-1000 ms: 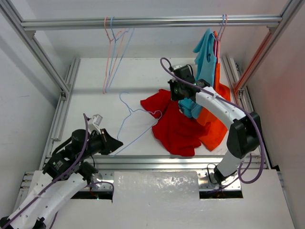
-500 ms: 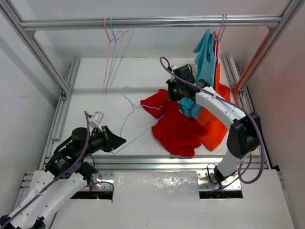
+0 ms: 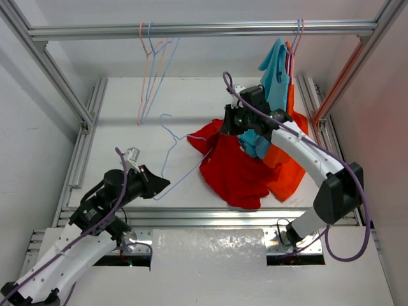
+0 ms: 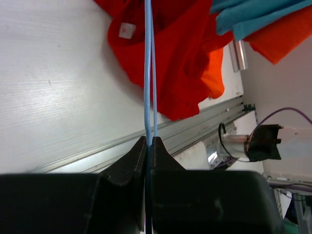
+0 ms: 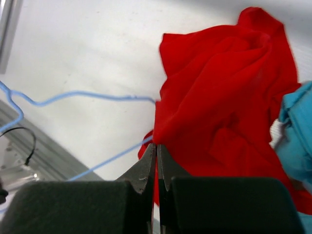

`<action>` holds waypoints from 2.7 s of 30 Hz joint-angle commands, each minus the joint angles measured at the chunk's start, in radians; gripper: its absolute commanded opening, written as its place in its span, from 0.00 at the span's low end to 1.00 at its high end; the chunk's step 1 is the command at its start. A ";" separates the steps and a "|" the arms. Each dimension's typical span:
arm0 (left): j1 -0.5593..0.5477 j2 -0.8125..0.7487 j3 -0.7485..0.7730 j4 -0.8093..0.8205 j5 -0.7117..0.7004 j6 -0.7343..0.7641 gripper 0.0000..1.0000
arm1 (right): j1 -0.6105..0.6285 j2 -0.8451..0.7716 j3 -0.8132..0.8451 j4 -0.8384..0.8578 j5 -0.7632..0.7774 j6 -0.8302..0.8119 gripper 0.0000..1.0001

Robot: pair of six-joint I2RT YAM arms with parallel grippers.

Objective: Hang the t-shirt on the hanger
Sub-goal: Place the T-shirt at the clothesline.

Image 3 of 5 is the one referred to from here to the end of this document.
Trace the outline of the red t shirt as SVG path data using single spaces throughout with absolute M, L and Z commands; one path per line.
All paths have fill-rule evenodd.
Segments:
M 187 141 L 204 155 L 199 169 L 208 186 L 229 206 L 257 210 L 261 199 L 270 194 L 267 184 L 275 171 L 261 159 L 245 153 L 237 136 L 220 133 L 223 121 L 214 119 Z

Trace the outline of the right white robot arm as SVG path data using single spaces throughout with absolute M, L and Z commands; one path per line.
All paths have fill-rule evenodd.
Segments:
M 346 164 L 313 142 L 284 110 L 271 110 L 263 86 L 236 92 L 227 91 L 237 102 L 225 106 L 221 133 L 241 135 L 253 130 L 262 139 L 283 150 L 313 179 L 319 191 L 313 205 L 291 221 L 284 232 L 284 242 L 292 247 L 313 232 L 333 225 L 363 202 L 363 170 Z

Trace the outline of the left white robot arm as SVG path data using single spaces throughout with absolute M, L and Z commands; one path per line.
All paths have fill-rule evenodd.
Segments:
M 137 198 L 152 199 L 170 181 L 142 165 L 113 169 L 81 199 L 54 244 L 19 280 L 1 288 L 2 304 L 60 305 L 81 276 L 105 254 L 120 247 L 131 227 L 116 211 Z

